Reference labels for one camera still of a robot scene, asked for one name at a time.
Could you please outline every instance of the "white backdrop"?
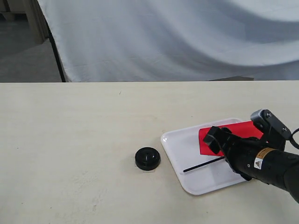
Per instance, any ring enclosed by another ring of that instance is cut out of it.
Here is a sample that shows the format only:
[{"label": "white backdrop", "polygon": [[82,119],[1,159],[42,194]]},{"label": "white backdrop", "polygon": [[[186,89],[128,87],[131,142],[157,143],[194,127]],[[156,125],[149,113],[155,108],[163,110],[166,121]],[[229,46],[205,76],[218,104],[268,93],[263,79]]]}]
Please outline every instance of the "white backdrop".
[{"label": "white backdrop", "polygon": [[299,79],[298,0],[38,0],[71,81]]}]

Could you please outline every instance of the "gray floor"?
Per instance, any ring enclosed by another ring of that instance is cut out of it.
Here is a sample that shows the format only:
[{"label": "gray floor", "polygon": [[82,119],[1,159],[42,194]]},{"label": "gray floor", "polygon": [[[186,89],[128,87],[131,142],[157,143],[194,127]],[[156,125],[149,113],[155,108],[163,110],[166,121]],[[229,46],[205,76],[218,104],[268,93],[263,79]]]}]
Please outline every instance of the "gray floor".
[{"label": "gray floor", "polygon": [[35,44],[24,16],[7,22],[0,14],[0,83],[61,82],[49,41]]}]

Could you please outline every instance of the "black lid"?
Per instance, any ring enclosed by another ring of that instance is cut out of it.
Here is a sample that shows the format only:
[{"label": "black lid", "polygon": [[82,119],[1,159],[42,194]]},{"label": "black lid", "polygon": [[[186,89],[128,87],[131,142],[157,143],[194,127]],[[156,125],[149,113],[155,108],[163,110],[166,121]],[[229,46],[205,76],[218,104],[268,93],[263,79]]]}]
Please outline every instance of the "black lid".
[{"label": "black lid", "polygon": [[159,166],[160,161],[160,154],[154,148],[141,148],[135,154],[136,165],[142,170],[153,170]]}]

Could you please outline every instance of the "red cloth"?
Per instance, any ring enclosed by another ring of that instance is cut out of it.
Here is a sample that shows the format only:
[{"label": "red cloth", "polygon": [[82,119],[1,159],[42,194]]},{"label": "red cloth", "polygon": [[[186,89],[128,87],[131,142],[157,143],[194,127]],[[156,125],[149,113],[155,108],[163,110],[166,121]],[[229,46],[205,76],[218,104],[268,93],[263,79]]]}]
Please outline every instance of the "red cloth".
[{"label": "red cloth", "polygon": [[[242,138],[249,138],[249,137],[257,137],[261,138],[263,133],[259,131],[254,125],[252,121],[246,121],[242,123],[237,124],[230,124],[230,125],[221,125],[219,127],[227,127],[232,134],[238,135]],[[218,154],[214,154],[209,146],[207,146],[206,143],[204,143],[204,137],[210,130],[210,127],[203,128],[199,130],[199,151],[201,155],[218,155],[223,156],[222,152],[219,152]]]}]

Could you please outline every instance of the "table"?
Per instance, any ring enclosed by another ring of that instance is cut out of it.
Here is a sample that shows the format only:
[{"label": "table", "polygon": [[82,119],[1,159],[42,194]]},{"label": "table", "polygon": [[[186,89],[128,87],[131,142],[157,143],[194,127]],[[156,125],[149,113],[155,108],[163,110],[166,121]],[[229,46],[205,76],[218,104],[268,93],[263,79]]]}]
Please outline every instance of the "table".
[{"label": "table", "polygon": [[[298,87],[298,81],[0,84],[0,223],[298,223],[292,197],[258,181],[187,194],[160,143],[164,132],[248,120],[260,108],[294,130]],[[145,146],[161,154],[155,172],[134,166]]]}]

